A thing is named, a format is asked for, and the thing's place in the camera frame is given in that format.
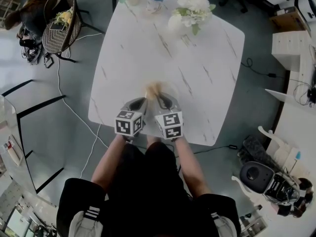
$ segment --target black and white marker cube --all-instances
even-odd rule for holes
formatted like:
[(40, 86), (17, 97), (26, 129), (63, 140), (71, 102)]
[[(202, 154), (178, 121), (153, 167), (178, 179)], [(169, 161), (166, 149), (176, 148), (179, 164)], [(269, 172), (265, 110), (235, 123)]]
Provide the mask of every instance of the black and white marker cube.
[(143, 127), (143, 114), (121, 110), (115, 118), (115, 133), (134, 136)]
[(164, 139), (173, 139), (183, 136), (182, 112), (155, 116), (157, 127)]

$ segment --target wicker chair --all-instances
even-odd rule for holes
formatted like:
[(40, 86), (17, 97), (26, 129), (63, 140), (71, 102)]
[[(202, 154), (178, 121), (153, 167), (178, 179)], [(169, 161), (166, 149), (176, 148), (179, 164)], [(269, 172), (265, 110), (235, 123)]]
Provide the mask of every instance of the wicker chair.
[(68, 47), (70, 47), (78, 37), (81, 27), (89, 27), (94, 29), (102, 34), (105, 32), (83, 22), (80, 12), (88, 13), (86, 10), (79, 10), (77, 6), (77, 0), (66, 0), (69, 8), (73, 7), (73, 15), (71, 18), (71, 22), (68, 27), (66, 27), (62, 31), (53, 31), (50, 30), (51, 25), (53, 24), (53, 19), (56, 16), (56, 11), (54, 11), (54, 7), (56, 6), (58, 0), (48, 0), (44, 7), (44, 16), (47, 23), (46, 29), (43, 33), (42, 43), (45, 50), (48, 53), (55, 54), (62, 60), (76, 62), (72, 59), (64, 58), (61, 56), (61, 53), (65, 51)]

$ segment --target gray vein marking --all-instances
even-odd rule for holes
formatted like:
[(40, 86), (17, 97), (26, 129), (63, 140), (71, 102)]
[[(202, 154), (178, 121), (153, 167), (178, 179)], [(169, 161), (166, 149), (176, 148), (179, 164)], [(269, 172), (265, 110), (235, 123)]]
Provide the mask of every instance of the gray vein marking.
[(215, 136), (214, 136), (213, 129), (212, 129), (212, 126), (211, 126), (211, 122), (209, 121), (209, 119), (207, 119), (207, 122), (209, 123), (209, 129), (210, 129), (210, 131), (211, 131), (213, 140), (215, 141)]
[(106, 73), (105, 73), (105, 71), (104, 71), (104, 68), (101, 66), (101, 69), (102, 69), (102, 72), (103, 72), (103, 75), (104, 75), (104, 77), (105, 77), (105, 79), (107, 80), (108, 78), (107, 78), (107, 75), (106, 75)]
[(97, 104), (95, 103), (95, 100), (94, 100), (93, 98), (91, 98), (91, 100), (92, 100), (93, 103), (94, 103), (94, 108), (95, 108), (95, 111), (97, 112), (97, 115), (98, 115), (98, 117), (99, 117), (99, 120), (101, 121), (102, 124), (104, 124), (103, 120), (102, 120), (101, 117), (100, 117), (99, 109), (98, 109), (98, 107), (97, 107)]
[(225, 28), (224, 28), (224, 27), (223, 27), (223, 30), (224, 30), (224, 32), (226, 33), (226, 38), (227, 38), (228, 44), (231, 46), (231, 48), (232, 48), (232, 50), (233, 50), (233, 52), (234, 52), (234, 54), (235, 54), (235, 56), (236, 56), (236, 58), (237, 58), (237, 55), (236, 55), (235, 49), (234, 49), (234, 47), (233, 47), (233, 45), (232, 45), (231, 39), (229, 38), (229, 36), (228, 36), (227, 32), (225, 31)]
[(211, 127), (211, 126), (209, 126), (209, 129), (211, 130), (213, 140), (215, 141), (215, 136), (214, 136), (214, 133), (213, 133), (213, 129), (212, 129), (212, 127)]
[(204, 70), (205, 70), (205, 72), (206, 72), (206, 74), (207, 74), (209, 80), (211, 81), (211, 84), (213, 84), (213, 81), (212, 81), (211, 76), (209, 75), (209, 72), (206, 70), (205, 66), (203, 66), (203, 68), (204, 68)]
[(163, 37), (159, 34), (159, 32), (158, 32), (157, 27), (156, 27), (155, 24), (154, 24), (154, 27), (155, 27), (155, 29), (156, 29), (156, 31), (157, 31), (157, 33), (158, 33), (159, 39), (160, 39), (160, 41), (161, 41), (163, 47), (167, 50), (168, 54), (169, 54), (170, 57), (172, 58), (171, 53), (169, 52), (167, 43), (164, 41)]
[(186, 34), (185, 34), (185, 37), (187, 37), (188, 41), (189, 41), (189, 42), (191, 42), (191, 43), (192, 43), (192, 45), (193, 45), (194, 47), (196, 47), (196, 46), (197, 46), (197, 45), (195, 45), (195, 44), (194, 44), (194, 43), (190, 40), (190, 38), (189, 38), (189, 36), (188, 36), (188, 35), (186, 35)]
[(183, 43), (186, 45), (186, 46), (189, 46), (190, 44), (184, 39), (184, 36), (181, 37), (181, 40), (183, 41)]
[(181, 73), (181, 75), (182, 75), (182, 80), (183, 80), (184, 84), (185, 84), (185, 85), (186, 85), (186, 87), (188, 88), (189, 93), (191, 94), (191, 96), (193, 97), (191, 87), (189, 86), (189, 84), (188, 84), (187, 80), (185, 79), (185, 77), (184, 77), (184, 75), (183, 75), (183, 73), (182, 73), (181, 69), (180, 69), (179, 67), (178, 67), (178, 69), (180, 70), (180, 73)]
[(137, 17), (135, 15), (135, 13), (128, 7), (127, 3), (125, 3), (127, 9), (130, 11), (130, 13), (132, 13), (134, 15), (134, 17), (136, 18), (136, 22), (138, 23)]
[(232, 74), (232, 77), (233, 77), (234, 83), (236, 83), (236, 78), (234, 77), (233, 71), (232, 71), (232, 69), (231, 69), (231, 68), (229, 68), (229, 69), (230, 69), (230, 71), (231, 71), (231, 74)]

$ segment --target concrete floor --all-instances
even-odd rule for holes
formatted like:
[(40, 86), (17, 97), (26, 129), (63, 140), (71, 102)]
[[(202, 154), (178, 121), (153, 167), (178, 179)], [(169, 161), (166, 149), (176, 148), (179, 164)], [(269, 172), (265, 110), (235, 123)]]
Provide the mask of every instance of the concrete floor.
[[(90, 11), (94, 26), (106, 31), (112, 16), (112, 1), (77, 1), (81, 9)], [(210, 1), (218, 4), (219, 0)], [(283, 67), (271, 55), (274, 31), (268, 15), (252, 5), (249, 5), (248, 9), (248, 13), (241, 14), (239, 4), (231, 0), (224, 7), (218, 6), (214, 14), (245, 33), (243, 62), (247, 57), (251, 57), (253, 68), (257, 71), (283, 76)], [(26, 60), (21, 58), (21, 47), (15, 38), (17, 30), (0, 31), (0, 92), (5, 92), (23, 81), (36, 80), (8, 96), (20, 112), (59, 95), (58, 64), (54, 58), (55, 64), (50, 69), (44, 67), (42, 60), (37, 66), (29, 66)], [(94, 33), (91, 29), (83, 29), (80, 36)], [(61, 61), (60, 68), (60, 86), (67, 95), (66, 102), (94, 132), (98, 124), (90, 122), (87, 115), (95, 66), (102, 42), (103, 35), (84, 38), (74, 43), (71, 46), (72, 59), (78, 63)], [(247, 135), (260, 136), (257, 131), (259, 125), (266, 130), (270, 129), (277, 113), (278, 101), (264, 89), (280, 91), (282, 86), (282, 79), (259, 76), (241, 66), (231, 105), (214, 148), (228, 144), (240, 147)], [(58, 205), (65, 180), (80, 177), (95, 137), (62, 101), (24, 117), (21, 125), (25, 151), (34, 151), (27, 161), (36, 188), (58, 169), (65, 168), (39, 193), (45, 200)], [(103, 125), (99, 136), (106, 144), (110, 144), (114, 138), (114, 130)], [(145, 137), (141, 136), (136, 143), (144, 146)], [(192, 145), (192, 148), (197, 152), (208, 147)], [(91, 178), (104, 152), (105, 147), (97, 141), (83, 174), (84, 179)], [(213, 192), (234, 198), (240, 215), (250, 212), (249, 199), (243, 195), (238, 184), (231, 180), (231, 175), (237, 175), (240, 169), (237, 151), (223, 148), (198, 154), (197, 158)]]

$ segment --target yellow flower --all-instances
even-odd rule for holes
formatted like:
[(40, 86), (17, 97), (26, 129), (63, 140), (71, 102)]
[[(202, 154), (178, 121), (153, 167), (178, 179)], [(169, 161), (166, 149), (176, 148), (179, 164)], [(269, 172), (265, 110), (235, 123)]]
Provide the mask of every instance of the yellow flower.
[(70, 12), (64, 12), (65, 15), (64, 15), (64, 19), (68, 20), (71, 18), (72, 14)]

